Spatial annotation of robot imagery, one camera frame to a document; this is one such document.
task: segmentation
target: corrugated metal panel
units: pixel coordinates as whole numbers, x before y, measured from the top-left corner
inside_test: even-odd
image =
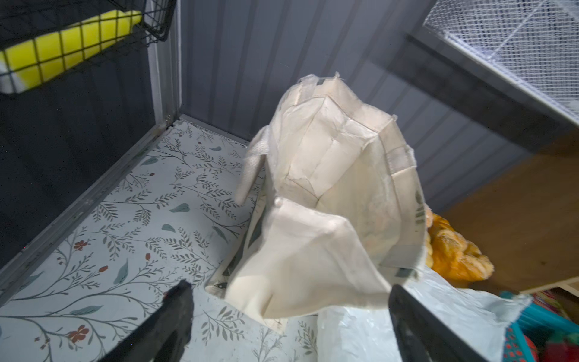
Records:
[[[425,31],[432,3],[185,2],[181,111],[250,139],[300,77],[338,71],[398,115],[427,201],[444,211],[567,125]]]
[[[0,267],[155,124],[146,48],[0,99]]]

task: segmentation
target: green leaf print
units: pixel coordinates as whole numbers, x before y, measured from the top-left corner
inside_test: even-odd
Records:
[[[245,234],[241,238],[241,245],[239,245],[239,249],[237,249],[237,252],[233,256],[233,259],[231,260],[231,262],[229,263],[227,268],[223,271],[223,276],[231,276],[231,273],[233,273],[233,270],[235,270],[235,268],[237,267],[237,264],[239,264],[239,261],[241,260],[241,257],[243,256],[243,246],[245,244],[245,238],[246,237],[247,237],[247,232],[245,232]]]
[[[146,160],[145,162],[141,163],[141,166],[144,164],[154,164],[155,162],[157,162],[159,159],[157,157],[151,157],[148,160]]]
[[[36,275],[31,275],[28,278],[26,278],[26,281],[24,281],[24,284],[22,284],[22,286],[20,286],[19,290],[22,290],[26,287],[28,287],[30,284],[32,284],[33,281],[35,281],[42,273],[44,273],[44,271],[41,271],[40,273],[36,274]]]
[[[113,281],[114,285],[123,283],[125,279],[127,279],[127,275],[129,275],[129,260],[124,263],[123,266],[120,267],[119,273],[116,275],[115,281]]]
[[[102,308],[102,305],[89,305],[88,307],[73,310],[72,312],[70,312],[70,314],[73,316],[89,315],[91,313],[96,312],[97,310],[99,310],[101,308]]]
[[[298,322],[301,330],[298,330],[298,336],[295,338],[296,342],[302,345],[302,348],[306,350],[304,353],[306,356],[312,353],[318,353],[317,348],[317,336],[313,328],[309,327],[306,322]]]
[[[254,243],[254,241],[257,240],[258,237],[261,236],[261,224],[263,223],[263,218],[265,217],[265,209],[263,210],[263,213],[261,214],[261,216],[259,217],[259,220],[257,221],[257,223],[255,224],[253,233],[251,233],[251,238],[249,243],[247,244],[247,247],[251,247],[251,245]]]
[[[211,337],[215,334],[216,337],[221,337],[224,340],[233,340],[236,338],[238,341],[240,338],[244,337],[244,331],[239,329],[238,326],[241,324],[245,324],[243,321],[243,314],[239,311],[233,312],[232,310],[227,311],[227,307],[223,307],[217,317],[210,316],[205,310],[205,316],[207,317],[207,321],[203,323],[201,329],[202,341],[207,346],[207,342],[211,339]]]
[[[161,226],[161,230],[176,232],[175,229],[169,224],[163,224],[163,226]]]
[[[188,213],[190,211],[189,204],[183,203],[174,209],[169,210],[172,213]]]
[[[225,234],[221,231],[221,229],[219,229],[217,226],[213,226],[213,230],[215,230],[217,235],[219,235],[223,240],[225,240],[225,242],[227,244],[229,244],[229,241],[227,240],[227,238],[225,237]]]

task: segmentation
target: yellow container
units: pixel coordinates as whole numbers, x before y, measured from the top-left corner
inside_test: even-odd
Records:
[[[14,72],[12,80],[0,76],[0,92],[22,93],[54,78],[123,39],[141,18],[138,11],[112,10],[0,50],[0,74]]]

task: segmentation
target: leaf pattern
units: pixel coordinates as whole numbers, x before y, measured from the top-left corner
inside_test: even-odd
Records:
[[[97,310],[99,310],[101,308],[102,308],[102,305],[89,305],[89,306],[84,307],[84,308],[73,310],[69,314],[71,314],[73,316],[89,315],[91,313],[96,312]]]
[[[244,153],[237,142],[176,121],[0,307],[3,360],[96,362],[183,278],[195,287],[183,361],[315,360],[315,317],[291,320],[280,336],[203,289],[244,232],[260,188],[243,206],[233,201]]]
[[[124,263],[124,265],[120,267],[119,272],[116,275],[116,279],[112,283],[115,285],[123,283],[124,280],[127,279],[127,275],[129,275],[129,260],[128,259],[127,259],[127,262]]]

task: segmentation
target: white fabric bag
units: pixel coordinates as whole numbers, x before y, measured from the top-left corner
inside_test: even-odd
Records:
[[[248,231],[206,290],[278,332],[330,305],[386,308],[426,258],[416,162],[395,117],[338,74],[306,76],[251,141],[237,203],[265,163]]]

